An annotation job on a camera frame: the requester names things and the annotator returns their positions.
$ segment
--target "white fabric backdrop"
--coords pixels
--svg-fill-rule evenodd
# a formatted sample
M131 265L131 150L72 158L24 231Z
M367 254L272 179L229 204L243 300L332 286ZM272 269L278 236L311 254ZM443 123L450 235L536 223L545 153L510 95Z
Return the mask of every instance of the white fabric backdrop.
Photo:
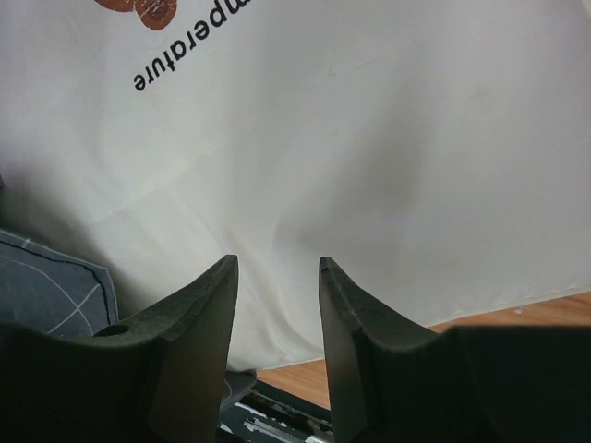
M322 255L426 325L591 285L580 0L251 0L136 90L213 7L0 5L5 225L127 312L238 254L236 368L321 357Z

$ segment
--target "black foam piece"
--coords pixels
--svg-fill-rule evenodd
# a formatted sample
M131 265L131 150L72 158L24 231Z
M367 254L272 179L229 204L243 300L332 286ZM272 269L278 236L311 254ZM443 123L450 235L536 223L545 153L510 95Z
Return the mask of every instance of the black foam piece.
M335 443L591 441L591 328L438 335L320 261Z
M6 441L214 441L238 263L91 338L63 340L0 324Z

